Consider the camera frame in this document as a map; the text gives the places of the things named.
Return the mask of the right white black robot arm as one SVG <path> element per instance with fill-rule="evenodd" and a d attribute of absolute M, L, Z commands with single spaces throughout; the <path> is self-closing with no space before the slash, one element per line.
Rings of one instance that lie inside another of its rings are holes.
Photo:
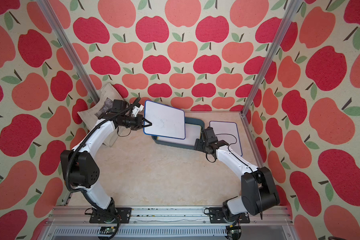
<path fill-rule="evenodd" d="M 242 194 L 223 202 L 222 210 L 226 222 L 236 222 L 241 214 L 262 215 L 263 211 L 280 204 L 271 171 L 249 163 L 231 150 L 227 142 L 197 139 L 194 150 L 211 155 L 215 160 L 224 163 L 241 180 Z"/>

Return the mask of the blue-framed whiteboard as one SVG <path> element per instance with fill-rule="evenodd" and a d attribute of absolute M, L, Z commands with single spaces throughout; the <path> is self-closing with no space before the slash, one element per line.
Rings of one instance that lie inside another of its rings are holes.
<path fill-rule="evenodd" d="M 164 104 L 152 101 L 145 102 L 144 118 L 145 124 L 152 123 L 149 127 L 144 127 L 146 135 L 167 137 L 183 140 L 186 138 L 185 112 Z"/>
<path fill-rule="evenodd" d="M 218 140 L 224 140 L 230 145 L 230 150 L 243 156 L 238 125 L 234 122 L 210 121 L 209 126 L 214 129 Z"/>

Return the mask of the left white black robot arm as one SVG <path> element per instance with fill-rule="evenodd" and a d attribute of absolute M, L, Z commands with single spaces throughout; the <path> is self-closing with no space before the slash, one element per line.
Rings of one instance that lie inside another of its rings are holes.
<path fill-rule="evenodd" d="M 137 131 L 152 126 L 143 115 L 133 116 L 105 113 L 101 114 L 96 126 L 72 150 L 61 153 L 61 165 L 67 189 L 71 193 L 80 192 L 92 206 L 93 214 L 105 217 L 105 223 L 120 224 L 121 219 L 110 197 L 98 179 L 100 169 L 94 157 L 105 139 L 122 126 Z"/>

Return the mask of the yellow-framed whiteboard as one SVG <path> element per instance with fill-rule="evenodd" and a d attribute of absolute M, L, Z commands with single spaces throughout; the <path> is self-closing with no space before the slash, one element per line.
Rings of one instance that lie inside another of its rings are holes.
<path fill-rule="evenodd" d="M 175 138 L 168 138 L 168 137 L 157 137 L 158 141 L 171 143 L 171 144 L 178 144 L 178 145 L 185 145 L 185 146 L 194 146 L 196 139 L 200 138 L 202 127 L 200 125 L 194 124 L 185 124 L 186 130 L 186 138 L 175 139 Z"/>

